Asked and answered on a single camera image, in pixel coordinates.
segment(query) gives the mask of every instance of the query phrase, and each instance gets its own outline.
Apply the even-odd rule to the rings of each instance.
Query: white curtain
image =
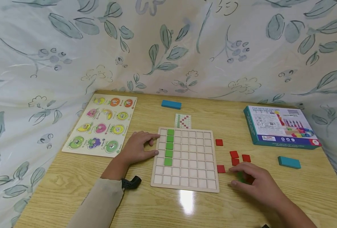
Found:
[[[291,104],[337,172],[337,0],[0,0],[0,227],[96,89]]]

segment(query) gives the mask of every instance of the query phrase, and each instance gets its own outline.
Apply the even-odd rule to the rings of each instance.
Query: blue block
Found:
[[[281,166],[286,166],[286,167],[296,168],[296,169],[301,168],[300,162],[297,159],[287,158],[283,156],[279,156],[278,159],[279,159],[279,165]]]
[[[162,100],[161,106],[166,108],[181,109],[181,103],[175,101]]]

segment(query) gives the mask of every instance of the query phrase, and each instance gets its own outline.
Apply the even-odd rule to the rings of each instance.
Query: black object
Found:
[[[136,189],[139,184],[142,182],[142,179],[140,179],[138,176],[134,176],[131,181],[122,179],[122,189]]]

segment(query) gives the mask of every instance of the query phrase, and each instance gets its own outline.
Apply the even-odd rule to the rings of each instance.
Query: wooden grid board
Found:
[[[114,158],[121,151],[136,97],[94,94],[62,152]]]
[[[160,127],[158,134],[152,187],[219,192],[211,130]]]

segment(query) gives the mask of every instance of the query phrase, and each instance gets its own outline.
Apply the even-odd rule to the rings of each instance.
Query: beige sleeve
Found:
[[[98,179],[67,228],[108,228],[123,193],[121,180]]]

